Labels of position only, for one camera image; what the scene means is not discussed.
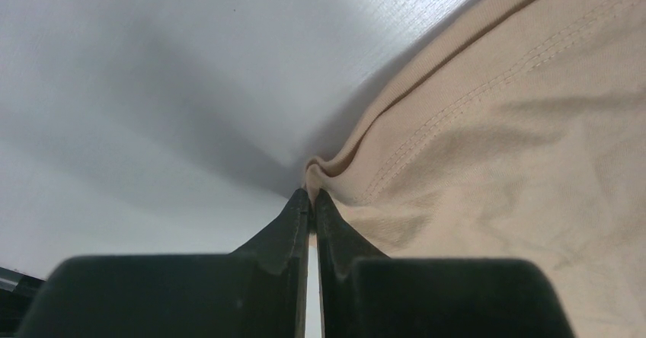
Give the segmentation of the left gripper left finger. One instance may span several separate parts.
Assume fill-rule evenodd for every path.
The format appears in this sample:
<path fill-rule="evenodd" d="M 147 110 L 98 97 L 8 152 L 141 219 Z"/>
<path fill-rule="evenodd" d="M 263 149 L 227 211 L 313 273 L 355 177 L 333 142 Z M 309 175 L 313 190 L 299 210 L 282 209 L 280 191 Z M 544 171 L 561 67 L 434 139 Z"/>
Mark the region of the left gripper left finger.
<path fill-rule="evenodd" d="M 19 337 L 301 337 L 310 204 L 226 254 L 73 257 L 36 294 Z"/>

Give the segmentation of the beige t shirt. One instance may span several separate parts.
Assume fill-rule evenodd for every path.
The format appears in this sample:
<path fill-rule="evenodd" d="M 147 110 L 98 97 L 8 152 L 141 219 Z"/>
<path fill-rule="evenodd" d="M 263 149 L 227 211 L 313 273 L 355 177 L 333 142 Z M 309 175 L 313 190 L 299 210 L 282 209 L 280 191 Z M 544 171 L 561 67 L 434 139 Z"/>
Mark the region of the beige t shirt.
<path fill-rule="evenodd" d="M 393 257 L 520 257 L 579 337 L 645 335 L 645 0 L 479 0 L 305 168 Z"/>

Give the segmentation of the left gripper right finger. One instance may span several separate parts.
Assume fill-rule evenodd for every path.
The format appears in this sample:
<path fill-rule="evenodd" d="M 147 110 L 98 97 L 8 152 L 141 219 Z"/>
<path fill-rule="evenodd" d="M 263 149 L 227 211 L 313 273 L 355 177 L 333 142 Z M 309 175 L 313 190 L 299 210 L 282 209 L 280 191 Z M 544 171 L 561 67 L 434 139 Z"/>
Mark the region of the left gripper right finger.
<path fill-rule="evenodd" d="M 545 274 L 492 258 L 391 258 L 321 191 L 314 204 L 326 337 L 571 337 Z"/>

